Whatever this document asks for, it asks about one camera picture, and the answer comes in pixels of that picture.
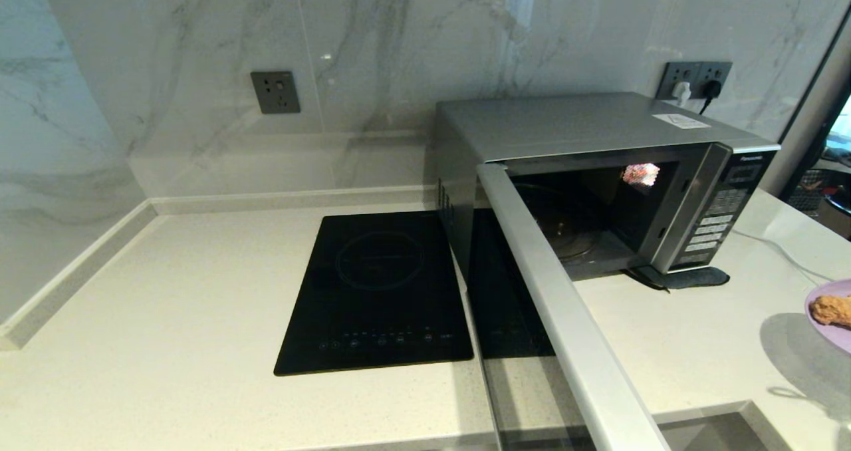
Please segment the purple plate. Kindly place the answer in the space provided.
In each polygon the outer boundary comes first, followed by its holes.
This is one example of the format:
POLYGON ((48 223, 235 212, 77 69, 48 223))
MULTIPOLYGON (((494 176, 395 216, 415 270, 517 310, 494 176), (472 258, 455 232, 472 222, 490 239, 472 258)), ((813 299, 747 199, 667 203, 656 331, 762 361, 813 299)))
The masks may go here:
POLYGON ((839 279, 823 285, 815 287, 809 291, 808 296, 804 300, 804 312, 806 320, 808 320, 812 329, 820 336, 826 339, 831 345, 844 354, 851 356, 851 329, 838 325, 823 325, 818 323, 812 316, 811 305, 818 297, 849 297, 851 296, 851 279, 839 279))

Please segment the glass microwave turntable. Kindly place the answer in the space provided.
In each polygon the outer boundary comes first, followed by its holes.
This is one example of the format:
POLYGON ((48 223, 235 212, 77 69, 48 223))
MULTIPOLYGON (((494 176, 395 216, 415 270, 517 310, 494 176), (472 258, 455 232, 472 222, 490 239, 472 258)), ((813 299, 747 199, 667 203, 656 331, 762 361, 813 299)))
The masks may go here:
POLYGON ((562 262, 577 260, 596 247, 601 225, 580 202, 540 185, 517 184, 516 189, 562 262))

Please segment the silver microwave oven body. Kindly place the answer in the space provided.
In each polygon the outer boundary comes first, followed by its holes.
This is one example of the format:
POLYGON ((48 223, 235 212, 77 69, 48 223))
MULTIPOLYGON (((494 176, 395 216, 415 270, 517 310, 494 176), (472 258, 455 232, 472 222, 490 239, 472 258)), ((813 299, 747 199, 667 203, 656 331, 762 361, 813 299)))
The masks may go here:
POLYGON ((429 160, 464 275, 474 209, 485 198, 479 165, 503 165, 515 188, 554 188, 580 202, 609 235, 618 268, 668 274, 711 263, 779 151, 762 136, 634 92, 445 100, 435 111, 429 160), (682 130, 653 114, 711 128, 682 130))

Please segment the white sheet of paper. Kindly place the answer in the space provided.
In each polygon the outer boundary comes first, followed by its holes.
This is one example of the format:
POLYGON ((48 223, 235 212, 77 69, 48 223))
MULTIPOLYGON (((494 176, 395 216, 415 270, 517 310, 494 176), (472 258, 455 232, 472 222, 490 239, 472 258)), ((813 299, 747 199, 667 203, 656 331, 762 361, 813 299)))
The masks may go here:
POLYGON ((682 130, 711 128, 710 124, 706 124, 700 120, 694 120, 682 114, 653 114, 652 116, 657 118, 657 120, 661 120, 682 130))

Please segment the black induction cooktop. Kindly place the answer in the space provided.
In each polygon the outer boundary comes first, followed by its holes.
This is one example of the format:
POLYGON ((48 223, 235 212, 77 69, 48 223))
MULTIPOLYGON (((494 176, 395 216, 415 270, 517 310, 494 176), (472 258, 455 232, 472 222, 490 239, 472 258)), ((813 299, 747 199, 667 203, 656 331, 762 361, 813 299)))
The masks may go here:
POLYGON ((274 375, 472 357, 455 261, 436 211, 321 220, 274 375))

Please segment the black flat pad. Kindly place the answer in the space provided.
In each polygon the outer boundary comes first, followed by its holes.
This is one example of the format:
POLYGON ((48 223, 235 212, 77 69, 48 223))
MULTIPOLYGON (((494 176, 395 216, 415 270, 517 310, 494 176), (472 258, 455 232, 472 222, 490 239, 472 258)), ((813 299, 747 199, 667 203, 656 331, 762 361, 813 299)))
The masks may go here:
POLYGON ((642 266, 622 270, 629 278, 654 290, 668 291, 696 287, 717 287, 730 281, 726 272, 714 267, 681 270, 671 274, 662 274, 653 267, 642 266))

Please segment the black power plug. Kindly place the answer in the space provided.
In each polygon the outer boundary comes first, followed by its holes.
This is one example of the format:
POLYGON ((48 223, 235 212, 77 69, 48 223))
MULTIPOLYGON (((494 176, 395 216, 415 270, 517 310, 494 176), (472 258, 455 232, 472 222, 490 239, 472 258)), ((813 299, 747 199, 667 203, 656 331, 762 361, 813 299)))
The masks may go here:
POLYGON ((699 114, 705 114, 706 109, 709 108, 711 103, 720 96, 721 88, 723 88, 723 84, 717 79, 711 79, 704 84, 702 89, 704 93, 704 104, 702 108, 700 108, 699 114))

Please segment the dark round container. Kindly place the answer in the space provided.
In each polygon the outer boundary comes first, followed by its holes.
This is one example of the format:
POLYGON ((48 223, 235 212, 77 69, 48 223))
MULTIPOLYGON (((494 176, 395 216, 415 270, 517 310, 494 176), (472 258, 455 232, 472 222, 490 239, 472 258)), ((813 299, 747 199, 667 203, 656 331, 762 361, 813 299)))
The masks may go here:
POLYGON ((851 212, 836 203, 832 196, 822 198, 818 206, 818 222, 842 239, 851 241, 851 212))

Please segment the fried chicken piece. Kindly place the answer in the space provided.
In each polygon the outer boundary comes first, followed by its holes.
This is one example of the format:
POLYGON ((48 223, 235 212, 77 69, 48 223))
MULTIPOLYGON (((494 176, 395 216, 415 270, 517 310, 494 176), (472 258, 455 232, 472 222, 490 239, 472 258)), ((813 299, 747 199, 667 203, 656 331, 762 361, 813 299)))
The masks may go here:
POLYGON ((851 295, 822 295, 809 303, 808 310, 818 324, 851 329, 851 295))

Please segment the single grey wall socket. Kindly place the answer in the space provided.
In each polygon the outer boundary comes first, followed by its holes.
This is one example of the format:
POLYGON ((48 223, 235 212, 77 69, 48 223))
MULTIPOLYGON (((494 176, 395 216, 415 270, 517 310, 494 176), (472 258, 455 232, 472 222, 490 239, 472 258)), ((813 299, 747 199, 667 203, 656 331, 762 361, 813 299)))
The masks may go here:
POLYGON ((261 114, 298 114, 301 104, 291 71, 253 71, 250 78, 261 114))

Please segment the double grey wall socket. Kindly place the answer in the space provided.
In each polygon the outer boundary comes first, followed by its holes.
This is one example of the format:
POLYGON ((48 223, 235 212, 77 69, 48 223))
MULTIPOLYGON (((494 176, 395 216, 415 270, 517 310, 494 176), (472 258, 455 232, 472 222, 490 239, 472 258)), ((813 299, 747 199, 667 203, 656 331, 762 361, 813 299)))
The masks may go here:
POLYGON ((723 86, 732 67, 732 62, 668 62, 662 71, 656 100, 677 100, 673 91, 678 83, 689 83, 691 100, 705 100, 706 85, 717 81, 723 86))

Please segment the dark metal door frame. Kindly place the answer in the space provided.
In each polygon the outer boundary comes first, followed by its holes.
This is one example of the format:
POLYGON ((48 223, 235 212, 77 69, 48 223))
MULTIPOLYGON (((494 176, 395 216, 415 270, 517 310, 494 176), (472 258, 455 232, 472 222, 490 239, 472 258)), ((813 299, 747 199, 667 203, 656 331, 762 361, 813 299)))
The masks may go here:
POLYGON ((773 196, 781 196, 795 175, 808 149, 816 142, 823 124, 843 90, 851 83, 851 2, 818 64, 816 72, 799 100, 795 112, 781 134, 775 159, 763 176, 760 187, 773 196))

